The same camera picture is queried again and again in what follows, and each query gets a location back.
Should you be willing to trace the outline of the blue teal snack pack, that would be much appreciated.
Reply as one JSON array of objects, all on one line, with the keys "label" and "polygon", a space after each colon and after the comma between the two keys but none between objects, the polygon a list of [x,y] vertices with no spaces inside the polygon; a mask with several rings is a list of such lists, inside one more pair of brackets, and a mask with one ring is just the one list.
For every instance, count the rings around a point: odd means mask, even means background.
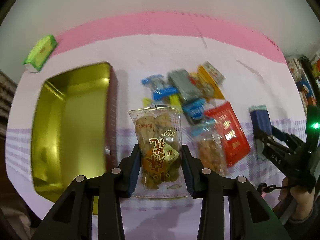
[{"label": "blue teal snack pack", "polygon": [[[272,125],[270,116],[265,105],[249,107],[249,113],[252,120],[253,130],[260,129],[268,135],[272,134]],[[254,146],[257,153],[257,159],[265,161],[266,157],[262,154],[264,145],[262,141],[254,137]]]}]

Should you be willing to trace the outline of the red cake snack pack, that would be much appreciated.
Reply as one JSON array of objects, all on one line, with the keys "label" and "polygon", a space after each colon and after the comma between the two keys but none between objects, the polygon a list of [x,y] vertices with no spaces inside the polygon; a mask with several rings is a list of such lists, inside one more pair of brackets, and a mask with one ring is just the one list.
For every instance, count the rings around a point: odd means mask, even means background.
[{"label": "red cake snack pack", "polygon": [[205,110],[204,113],[207,117],[215,119],[227,166],[234,166],[249,154],[251,148],[231,104],[226,101],[218,107]]}]

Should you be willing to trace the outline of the orange crispy bar pack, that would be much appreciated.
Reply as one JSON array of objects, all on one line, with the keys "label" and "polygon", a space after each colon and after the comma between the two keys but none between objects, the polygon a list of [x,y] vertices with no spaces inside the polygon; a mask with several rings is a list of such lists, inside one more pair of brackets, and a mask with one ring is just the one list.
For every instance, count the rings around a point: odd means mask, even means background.
[{"label": "orange crispy bar pack", "polygon": [[196,142],[198,158],[204,168],[209,168],[221,176],[227,174],[226,156],[223,151],[221,137],[216,130],[215,119],[203,120],[191,130]]}]

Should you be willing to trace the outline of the yellow pyramid snack pouch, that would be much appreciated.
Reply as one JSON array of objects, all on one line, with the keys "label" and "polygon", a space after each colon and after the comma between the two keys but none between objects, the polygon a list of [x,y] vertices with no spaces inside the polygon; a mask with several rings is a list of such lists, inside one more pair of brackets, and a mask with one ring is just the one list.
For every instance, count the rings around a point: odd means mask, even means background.
[{"label": "yellow pyramid snack pouch", "polygon": [[209,101],[210,99],[222,99],[225,97],[220,90],[220,85],[218,85],[210,74],[204,69],[203,64],[199,65],[197,72],[189,73],[189,79],[195,85],[204,98]]}]

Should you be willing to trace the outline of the light blue small candy pack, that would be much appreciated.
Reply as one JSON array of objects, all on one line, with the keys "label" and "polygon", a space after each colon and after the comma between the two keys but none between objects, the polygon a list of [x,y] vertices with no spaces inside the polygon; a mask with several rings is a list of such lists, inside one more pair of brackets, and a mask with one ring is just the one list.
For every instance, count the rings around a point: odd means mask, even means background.
[{"label": "light blue small candy pack", "polygon": [[191,121],[199,121],[204,117],[204,98],[196,99],[182,107],[184,113]]}]

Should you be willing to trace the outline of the grey sesame bar pack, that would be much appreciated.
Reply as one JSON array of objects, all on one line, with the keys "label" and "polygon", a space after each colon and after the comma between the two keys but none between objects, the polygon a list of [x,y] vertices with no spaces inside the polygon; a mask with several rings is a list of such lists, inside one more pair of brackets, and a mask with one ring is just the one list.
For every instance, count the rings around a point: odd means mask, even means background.
[{"label": "grey sesame bar pack", "polygon": [[169,72],[168,82],[178,90],[183,104],[202,97],[202,93],[193,85],[189,79],[189,73],[185,69]]}]

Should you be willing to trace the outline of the clear fried twist snack bag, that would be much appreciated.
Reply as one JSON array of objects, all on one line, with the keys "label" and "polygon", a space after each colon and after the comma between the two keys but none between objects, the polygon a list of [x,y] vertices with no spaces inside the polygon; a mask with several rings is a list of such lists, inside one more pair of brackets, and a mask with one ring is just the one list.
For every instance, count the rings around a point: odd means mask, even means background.
[{"label": "clear fried twist snack bag", "polygon": [[151,105],[128,111],[141,152],[141,169],[134,196],[178,199],[188,195],[182,174],[182,110]]}]

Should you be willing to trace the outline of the yellow-ended small candy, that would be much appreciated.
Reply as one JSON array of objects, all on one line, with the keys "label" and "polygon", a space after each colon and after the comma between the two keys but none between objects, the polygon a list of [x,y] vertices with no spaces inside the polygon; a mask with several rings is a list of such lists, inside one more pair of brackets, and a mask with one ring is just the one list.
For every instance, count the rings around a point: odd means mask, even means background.
[{"label": "yellow-ended small candy", "polygon": [[151,105],[171,105],[179,109],[182,108],[179,96],[177,94],[165,96],[159,100],[153,100],[151,98],[143,98],[142,105],[143,107],[149,107]]}]

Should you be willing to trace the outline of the blue-ended clear candy pack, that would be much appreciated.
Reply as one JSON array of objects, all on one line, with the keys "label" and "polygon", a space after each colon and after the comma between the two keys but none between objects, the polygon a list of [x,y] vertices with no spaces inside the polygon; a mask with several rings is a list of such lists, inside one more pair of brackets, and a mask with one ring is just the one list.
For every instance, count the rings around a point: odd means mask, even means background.
[{"label": "blue-ended clear candy pack", "polygon": [[178,90],[169,85],[161,74],[148,76],[142,79],[141,83],[151,89],[152,99],[155,101],[161,100],[162,98],[170,95],[178,94]]}]

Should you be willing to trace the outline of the maroon gold toffee tin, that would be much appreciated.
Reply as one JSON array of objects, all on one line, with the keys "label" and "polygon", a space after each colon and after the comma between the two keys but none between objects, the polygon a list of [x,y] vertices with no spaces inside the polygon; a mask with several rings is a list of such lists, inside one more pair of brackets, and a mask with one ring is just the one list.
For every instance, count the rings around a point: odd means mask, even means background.
[{"label": "maroon gold toffee tin", "polygon": [[108,62],[44,81],[31,130],[35,191],[55,202],[78,175],[94,178],[117,165],[118,80]]}]

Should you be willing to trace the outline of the bamboo-pattern curtain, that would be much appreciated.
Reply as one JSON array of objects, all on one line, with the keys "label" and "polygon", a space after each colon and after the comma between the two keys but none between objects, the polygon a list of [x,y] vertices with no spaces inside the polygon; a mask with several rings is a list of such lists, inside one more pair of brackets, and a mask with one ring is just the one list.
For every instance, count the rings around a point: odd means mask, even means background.
[{"label": "bamboo-pattern curtain", "polygon": [[9,113],[17,84],[0,71],[0,134],[4,139],[7,133]]}]

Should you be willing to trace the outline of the green tissue pack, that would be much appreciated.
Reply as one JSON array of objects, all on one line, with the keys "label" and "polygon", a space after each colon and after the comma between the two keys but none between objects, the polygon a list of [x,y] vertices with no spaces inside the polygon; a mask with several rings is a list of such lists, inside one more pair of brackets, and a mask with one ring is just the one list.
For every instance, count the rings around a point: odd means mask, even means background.
[{"label": "green tissue pack", "polygon": [[38,40],[23,61],[27,71],[30,73],[40,72],[57,45],[58,43],[52,34]]}]

